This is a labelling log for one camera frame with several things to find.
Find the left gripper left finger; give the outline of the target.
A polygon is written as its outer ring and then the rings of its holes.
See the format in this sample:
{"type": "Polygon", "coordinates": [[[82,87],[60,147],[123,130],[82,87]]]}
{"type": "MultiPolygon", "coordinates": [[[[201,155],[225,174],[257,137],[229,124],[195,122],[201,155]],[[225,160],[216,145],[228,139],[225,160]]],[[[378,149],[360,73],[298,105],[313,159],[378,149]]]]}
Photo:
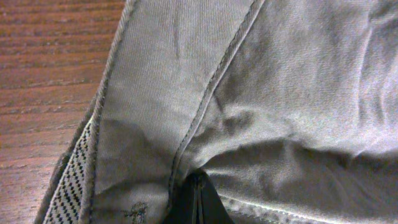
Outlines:
{"type": "Polygon", "coordinates": [[[196,224],[197,222],[197,176],[189,175],[183,183],[176,201],[163,224],[196,224]]]}

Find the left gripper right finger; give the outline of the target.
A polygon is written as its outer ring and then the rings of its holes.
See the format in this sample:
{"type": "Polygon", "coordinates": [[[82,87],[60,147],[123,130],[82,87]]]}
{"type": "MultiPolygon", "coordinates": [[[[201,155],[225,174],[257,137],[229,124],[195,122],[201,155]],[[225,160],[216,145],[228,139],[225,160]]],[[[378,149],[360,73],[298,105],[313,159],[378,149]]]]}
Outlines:
{"type": "Polygon", "coordinates": [[[198,220],[202,224],[234,224],[228,215],[209,176],[201,173],[198,178],[198,220]]]}

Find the grey shorts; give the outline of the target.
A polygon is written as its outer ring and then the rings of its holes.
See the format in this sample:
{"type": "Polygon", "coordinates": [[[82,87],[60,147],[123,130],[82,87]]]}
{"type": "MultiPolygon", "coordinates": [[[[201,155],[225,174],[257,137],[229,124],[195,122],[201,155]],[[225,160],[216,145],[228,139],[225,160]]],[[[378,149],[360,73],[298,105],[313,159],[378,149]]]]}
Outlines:
{"type": "Polygon", "coordinates": [[[35,222],[163,223],[201,173],[234,223],[396,223],[397,2],[127,1],[35,222]]]}

